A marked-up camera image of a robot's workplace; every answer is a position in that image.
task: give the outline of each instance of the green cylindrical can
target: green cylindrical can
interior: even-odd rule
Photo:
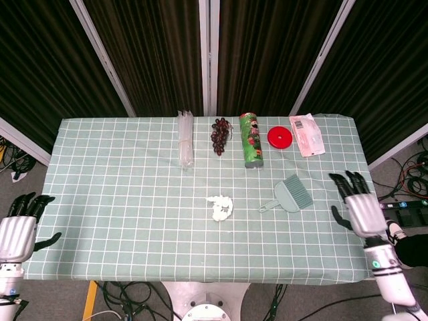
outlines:
[[[257,116],[253,112],[247,112],[239,117],[241,127],[241,139],[245,167],[254,169],[263,166],[261,155],[261,143]]]

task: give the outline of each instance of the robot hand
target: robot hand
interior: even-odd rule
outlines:
[[[0,320],[16,320],[28,304],[28,301],[18,298],[24,277],[21,263],[27,261],[34,251],[54,244],[61,236],[61,233],[56,233],[49,240],[35,243],[40,217],[55,197],[40,195],[28,206],[34,195],[17,197],[0,224]]]
[[[28,206],[35,193],[17,197],[9,208],[7,217],[0,224],[0,263],[22,263],[34,251],[54,244],[61,236],[35,243],[37,224],[48,203],[55,197],[40,195]]]
[[[368,266],[385,301],[406,307],[407,312],[385,316],[383,321],[428,321],[410,291],[399,261],[391,244],[383,239],[388,228],[379,203],[371,194],[366,181],[358,173],[346,171],[352,186],[339,174],[329,174],[336,183],[340,196],[349,210],[350,221],[340,216],[338,209],[332,206],[336,222],[364,238],[364,253]]]
[[[350,221],[343,219],[337,207],[332,206],[333,217],[336,222],[354,231],[359,237],[368,238],[384,235],[387,223],[383,217],[381,208],[374,194],[370,193],[367,183],[359,173],[346,171],[352,186],[339,174],[329,174],[336,183],[339,194],[348,207]]]

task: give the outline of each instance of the grapes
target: grapes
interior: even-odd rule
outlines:
[[[222,117],[221,119],[217,118],[211,127],[213,128],[211,141],[213,142],[214,152],[221,156],[221,153],[225,151],[225,145],[231,125],[224,117]]]

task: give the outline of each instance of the tablecloth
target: tablecloth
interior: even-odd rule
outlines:
[[[354,120],[315,116],[325,154],[304,158],[296,141],[278,150],[268,130],[287,117],[258,117],[264,167],[245,169],[238,117],[221,157],[215,117],[195,117],[195,166],[179,165],[177,118],[62,121],[43,193],[55,196],[37,240],[53,246],[25,263],[29,279],[335,284],[369,276],[362,241],[333,220],[348,217],[328,173],[360,172],[372,188]],[[314,205],[297,213],[258,208],[297,174]],[[206,198],[233,199],[231,217],[212,220]]]

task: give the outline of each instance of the floor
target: floor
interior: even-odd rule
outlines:
[[[412,154],[421,151],[421,147],[413,144],[395,155],[395,158],[403,162]],[[36,164],[36,167],[28,173],[22,181],[11,182],[11,171],[6,170],[0,174],[0,202],[3,210],[0,217],[5,216],[11,202],[23,193],[35,191],[41,193],[46,167]],[[394,185],[399,174],[399,167],[392,160],[387,160],[379,165],[371,175],[375,181],[385,185]],[[389,192],[386,187],[376,186],[377,195]],[[410,198],[398,196],[398,200],[406,201]],[[408,234],[428,233],[428,228],[409,229]],[[418,267],[405,272],[408,280],[414,284],[428,284],[427,268]],[[156,284],[161,291],[161,284]],[[84,304],[88,291],[88,282],[83,281],[34,281],[25,280],[21,297],[30,303],[18,320],[20,321],[56,321],[82,319]],[[263,320],[275,291],[274,285],[252,284],[243,301],[242,321]],[[378,294],[379,290],[374,281],[362,281],[354,284],[340,284],[335,286],[288,286],[284,300],[278,308],[276,320],[299,320],[321,306],[346,298]],[[425,311],[428,311],[428,292],[414,289],[414,293]],[[145,295],[144,291],[135,289],[132,293],[136,298]],[[150,307],[167,315],[159,299],[149,301]],[[102,311],[106,305],[102,295],[98,293],[94,311]],[[330,306],[306,320],[380,320],[385,314],[391,313],[391,307],[382,298],[369,298],[343,302]],[[93,318],[94,321],[117,320],[112,314],[105,314]],[[139,316],[137,320],[150,320],[149,316]]]

